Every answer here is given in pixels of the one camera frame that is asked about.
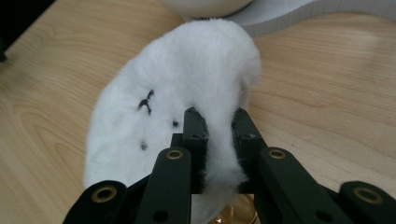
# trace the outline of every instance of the white fur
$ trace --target white fur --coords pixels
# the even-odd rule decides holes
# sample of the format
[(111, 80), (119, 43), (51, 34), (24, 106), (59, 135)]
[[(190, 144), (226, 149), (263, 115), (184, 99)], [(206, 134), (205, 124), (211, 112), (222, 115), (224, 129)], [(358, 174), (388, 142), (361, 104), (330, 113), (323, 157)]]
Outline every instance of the white fur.
[[(252, 39), (230, 21), (186, 23), (153, 41), (99, 97), (87, 139), (85, 186), (102, 180), (130, 186), (149, 175), (172, 133), (182, 133), (184, 111), (194, 106), (210, 137), (205, 192), (192, 198), (192, 223), (212, 218), (247, 180), (234, 152), (231, 122), (238, 106), (247, 109), (261, 73)], [(151, 90), (149, 114), (138, 105)]]

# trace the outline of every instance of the plush toy face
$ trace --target plush toy face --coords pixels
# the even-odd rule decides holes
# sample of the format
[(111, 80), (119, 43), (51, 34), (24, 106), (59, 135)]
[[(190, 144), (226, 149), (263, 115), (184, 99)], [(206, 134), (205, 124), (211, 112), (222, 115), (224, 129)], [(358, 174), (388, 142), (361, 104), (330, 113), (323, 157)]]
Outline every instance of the plush toy face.
[(187, 23), (155, 40), (99, 97), (87, 139), (86, 187), (107, 179), (130, 186), (149, 175), (172, 134), (182, 133), (184, 111), (195, 107), (210, 137), (205, 192), (193, 202), (192, 222), (212, 216), (246, 180), (231, 122), (260, 75), (259, 52), (232, 22)]

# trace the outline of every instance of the wooden table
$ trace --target wooden table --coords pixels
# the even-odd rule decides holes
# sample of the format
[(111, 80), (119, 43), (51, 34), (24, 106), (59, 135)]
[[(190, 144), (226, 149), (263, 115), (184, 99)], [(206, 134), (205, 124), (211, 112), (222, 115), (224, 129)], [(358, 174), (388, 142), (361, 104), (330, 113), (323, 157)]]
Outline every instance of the wooden table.
[[(154, 0), (58, 0), (0, 64), (0, 219), (61, 223), (83, 191), (85, 136), (100, 90), (182, 23)], [(396, 23), (359, 14), (255, 39), (262, 82), (250, 115), (270, 146), (321, 184), (396, 197)]]

